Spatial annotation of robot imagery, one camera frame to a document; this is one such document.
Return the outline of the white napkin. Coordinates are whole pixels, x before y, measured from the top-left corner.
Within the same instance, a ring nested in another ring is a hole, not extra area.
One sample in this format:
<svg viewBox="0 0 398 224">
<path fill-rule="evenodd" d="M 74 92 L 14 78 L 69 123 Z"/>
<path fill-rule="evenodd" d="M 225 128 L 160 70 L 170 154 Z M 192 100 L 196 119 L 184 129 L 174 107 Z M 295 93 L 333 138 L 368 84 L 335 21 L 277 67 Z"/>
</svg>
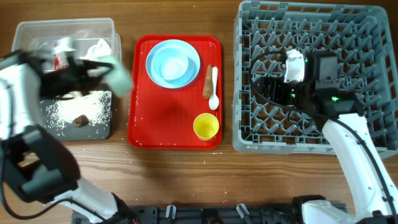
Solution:
<svg viewBox="0 0 398 224">
<path fill-rule="evenodd" d="M 100 39 L 97 44 L 92 45 L 85 56 L 80 57 L 82 60 L 96 60 L 98 57 L 111 54 L 111 47 L 104 39 Z"/>
</svg>

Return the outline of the red snack wrapper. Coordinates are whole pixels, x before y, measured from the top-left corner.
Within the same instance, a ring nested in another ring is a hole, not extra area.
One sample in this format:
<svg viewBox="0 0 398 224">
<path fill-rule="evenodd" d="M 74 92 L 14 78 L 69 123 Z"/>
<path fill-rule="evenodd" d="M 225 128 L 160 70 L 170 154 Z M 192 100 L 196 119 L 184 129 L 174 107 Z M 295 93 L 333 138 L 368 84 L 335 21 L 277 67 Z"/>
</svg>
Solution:
<svg viewBox="0 0 398 224">
<path fill-rule="evenodd" d="M 63 47 L 61 44 L 54 45 L 54 63 L 53 69 L 54 70 L 61 70 L 68 67 L 67 59 L 65 56 L 65 52 L 63 51 Z"/>
</svg>

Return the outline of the green bowl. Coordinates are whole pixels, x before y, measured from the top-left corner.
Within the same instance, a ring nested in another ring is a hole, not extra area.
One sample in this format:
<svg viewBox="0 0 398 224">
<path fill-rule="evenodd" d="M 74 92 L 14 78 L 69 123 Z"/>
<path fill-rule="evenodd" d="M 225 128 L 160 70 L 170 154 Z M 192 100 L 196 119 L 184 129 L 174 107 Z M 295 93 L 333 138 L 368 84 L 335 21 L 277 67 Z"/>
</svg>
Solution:
<svg viewBox="0 0 398 224">
<path fill-rule="evenodd" d="M 113 69 L 103 77 L 103 80 L 118 98 L 123 97 L 133 89 L 133 81 L 129 72 L 114 55 L 105 55 L 97 59 L 99 62 L 110 63 L 113 66 Z"/>
</svg>

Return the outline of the brown food scrap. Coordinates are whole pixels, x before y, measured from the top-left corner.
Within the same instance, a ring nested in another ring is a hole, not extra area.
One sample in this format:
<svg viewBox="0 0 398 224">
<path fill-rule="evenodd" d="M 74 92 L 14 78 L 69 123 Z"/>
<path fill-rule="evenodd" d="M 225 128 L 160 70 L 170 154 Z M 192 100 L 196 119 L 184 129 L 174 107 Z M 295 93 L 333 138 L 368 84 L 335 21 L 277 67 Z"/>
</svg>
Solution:
<svg viewBox="0 0 398 224">
<path fill-rule="evenodd" d="M 80 115 L 79 117 L 75 118 L 73 121 L 75 127 L 81 128 L 89 123 L 89 119 L 85 115 Z"/>
</svg>

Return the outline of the light blue bowl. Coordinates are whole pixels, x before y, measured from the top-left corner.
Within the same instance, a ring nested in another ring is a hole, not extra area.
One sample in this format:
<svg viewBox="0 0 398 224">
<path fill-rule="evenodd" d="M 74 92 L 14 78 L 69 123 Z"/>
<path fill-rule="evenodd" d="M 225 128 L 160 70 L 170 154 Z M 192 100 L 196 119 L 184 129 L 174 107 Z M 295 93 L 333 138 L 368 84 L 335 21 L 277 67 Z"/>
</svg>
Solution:
<svg viewBox="0 0 398 224">
<path fill-rule="evenodd" d="M 176 45 L 166 45 L 155 52 L 152 59 L 155 74 L 167 82 L 181 78 L 188 69 L 187 54 Z"/>
</svg>

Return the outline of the yellow plastic cup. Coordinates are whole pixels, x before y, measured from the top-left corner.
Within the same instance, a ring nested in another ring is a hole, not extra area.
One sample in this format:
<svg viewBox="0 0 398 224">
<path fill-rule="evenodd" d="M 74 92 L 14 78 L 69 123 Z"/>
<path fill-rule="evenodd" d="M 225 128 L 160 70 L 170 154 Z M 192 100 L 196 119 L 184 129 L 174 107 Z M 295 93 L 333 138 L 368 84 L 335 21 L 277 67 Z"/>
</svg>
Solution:
<svg viewBox="0 0 398 224">
<path fill-rule="evenodd" d="M 199 114 L 193 122 L 193 130 L 202 141 L 209 141 L 220 129 L 217 117 L 210 113 Z"/>
</svg>

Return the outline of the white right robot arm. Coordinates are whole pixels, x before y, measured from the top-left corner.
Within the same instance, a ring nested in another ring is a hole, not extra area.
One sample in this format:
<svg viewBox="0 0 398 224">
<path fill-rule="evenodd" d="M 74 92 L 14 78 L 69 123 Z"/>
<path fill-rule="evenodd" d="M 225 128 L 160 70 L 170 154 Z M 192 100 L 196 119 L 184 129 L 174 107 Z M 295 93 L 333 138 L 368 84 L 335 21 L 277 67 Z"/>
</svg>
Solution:
<svg viewBox="0 0 398 224">
<path fill-rule="evenodd" d="M 350 215 L 321 196 L 296 197 L 293 221 L 397 223 L 397 187 L 373 144 L 361 100 L 352 91 L 340 90 L 337 55 L 325 51 L 278 52 L 285 65 L 284 76 L 253 80 L 255 64 L 267 55 L 260 54 L 251 61 L 251 91 L 262 101 L 314 118 L 338 158 L 355 208 L 355 214 Z"/>
</svg>

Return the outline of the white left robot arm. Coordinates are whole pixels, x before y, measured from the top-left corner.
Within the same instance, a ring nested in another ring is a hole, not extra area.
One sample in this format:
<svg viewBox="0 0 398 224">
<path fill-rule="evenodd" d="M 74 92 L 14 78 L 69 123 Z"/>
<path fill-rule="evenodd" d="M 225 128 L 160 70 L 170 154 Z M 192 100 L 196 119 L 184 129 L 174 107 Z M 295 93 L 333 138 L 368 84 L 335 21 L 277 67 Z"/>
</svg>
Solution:
<svg viewBox="0 0 398 224">
<path fill-rule="evenodd" d="M 132 80 L 113 55 L 85 60 L 72 51 L 64 54 L 67 66 L 52 72 L 33 51 L 1 58 L 1 185 L 23 202 L 44 204 L 46 212 L 63 205 L 91 223 L 138 223 L 123 200 L 81 176 L 74 156 L 44 128 L 40 113 L 42 100 L 66 100 L 72 91 L 87 95 L 102 83 L 123 96 Z"/>
</svg>

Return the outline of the grey dishwasher rack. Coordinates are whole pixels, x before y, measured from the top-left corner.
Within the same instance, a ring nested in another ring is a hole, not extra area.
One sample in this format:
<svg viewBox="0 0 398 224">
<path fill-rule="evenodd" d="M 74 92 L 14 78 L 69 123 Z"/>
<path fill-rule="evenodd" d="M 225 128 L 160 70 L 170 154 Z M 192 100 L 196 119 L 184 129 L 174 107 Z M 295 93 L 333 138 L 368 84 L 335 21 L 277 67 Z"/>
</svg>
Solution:
<svg viewBox="0 0 398 224">
<path fill-rule="evenodd" d="M 243 1 L 234 20 L 233 147 L 264 154 L 332 154 L 307 114 L 258 101 L 250 82 L 284 74 L 278 52 L 337 55 L 342 90 L 362 101 L 381 158 L 397 154 L 397 65 L 379 6 Z"/>
</svg>

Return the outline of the clear plastic storage bin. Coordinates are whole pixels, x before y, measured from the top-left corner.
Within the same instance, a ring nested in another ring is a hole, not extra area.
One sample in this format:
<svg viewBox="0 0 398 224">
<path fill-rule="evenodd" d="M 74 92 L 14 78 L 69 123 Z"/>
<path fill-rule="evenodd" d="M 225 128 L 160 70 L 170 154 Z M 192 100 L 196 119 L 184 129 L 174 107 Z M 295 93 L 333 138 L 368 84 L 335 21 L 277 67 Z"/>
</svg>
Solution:
<svg viewBox="0 0 398 224">
<path fill-rule="evenodd" d="M 21 22 L 16 29 L 12 51 L 23 49 L 45 53 L 47 61 L 42 66 L 44 70 L 50 71 L 59 64 L 55 61 L 52 50 L 63 37 L 73 39 L 76 58 L 86 56 L 92 46 L 103 40 L 109 45 L 111 53 L 121 59 L 120 36 L 116 33 L 111 18 Z"/>
</svg>

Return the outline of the white plastic spoon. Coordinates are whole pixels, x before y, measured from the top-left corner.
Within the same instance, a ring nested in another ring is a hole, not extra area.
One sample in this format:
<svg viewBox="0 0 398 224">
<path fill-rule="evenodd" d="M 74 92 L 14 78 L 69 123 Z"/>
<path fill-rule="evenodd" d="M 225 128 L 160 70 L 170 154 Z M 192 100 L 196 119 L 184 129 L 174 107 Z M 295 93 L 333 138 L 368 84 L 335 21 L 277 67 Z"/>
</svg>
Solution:
<svg viewBox="0 0 398 224">
<path fill-rule="evenodd" d="M 220 100 L 217 97 L 216 90 L 217 90 L 217 83 L 218 83 L 218 68 L 212 68 L 212 84 L 213 84 L 213 93 L 209 99 L 209 107 L 211 110 L 216 110 L 219 106 Z"/>
</svg>

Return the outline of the light blue plate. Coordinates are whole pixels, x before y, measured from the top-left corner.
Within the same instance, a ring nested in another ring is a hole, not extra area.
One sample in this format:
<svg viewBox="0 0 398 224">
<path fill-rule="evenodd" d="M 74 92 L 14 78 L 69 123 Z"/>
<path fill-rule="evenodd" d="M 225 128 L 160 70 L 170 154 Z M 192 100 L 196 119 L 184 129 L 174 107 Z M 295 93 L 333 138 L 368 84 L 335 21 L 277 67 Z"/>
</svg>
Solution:
<svg viewBox="0 0 398 224">
<path fill-rule="evenodd" d="M 158 86 L 177 89 L 191 83 L 200 71 L 201 59 L 189 43 L 170 39 L 156 44 L 146 58 L 149 78 Z"/>
</svg>

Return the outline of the red serving tray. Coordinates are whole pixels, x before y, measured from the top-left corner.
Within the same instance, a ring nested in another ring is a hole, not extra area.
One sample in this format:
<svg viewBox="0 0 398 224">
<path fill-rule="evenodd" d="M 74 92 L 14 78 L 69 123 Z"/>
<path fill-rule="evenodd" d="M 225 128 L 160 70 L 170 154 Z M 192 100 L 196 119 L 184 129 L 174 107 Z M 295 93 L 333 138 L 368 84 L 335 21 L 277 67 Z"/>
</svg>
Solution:
<svg viewBox="0 0 398 224">
<path fill-rule="evenodd" d="M 198 52 L 200 70 L 188 85 L 169 89 L 153 82 L 146 70 L 150 50 L 164 40 L 178 39 L 189 43 Z M 208 65 L 222 68 L 222 46 L 210 35 L 144 35 L 134 51 L 127 138 L 139 149 L 210 150 L 220 144 L 222 130 L 209 141 L 195 134 L 193 123 L 202 113 L 210 113 L 223 121 L 223 107 L 213 111 L 202 96 Z"/>
</svg>

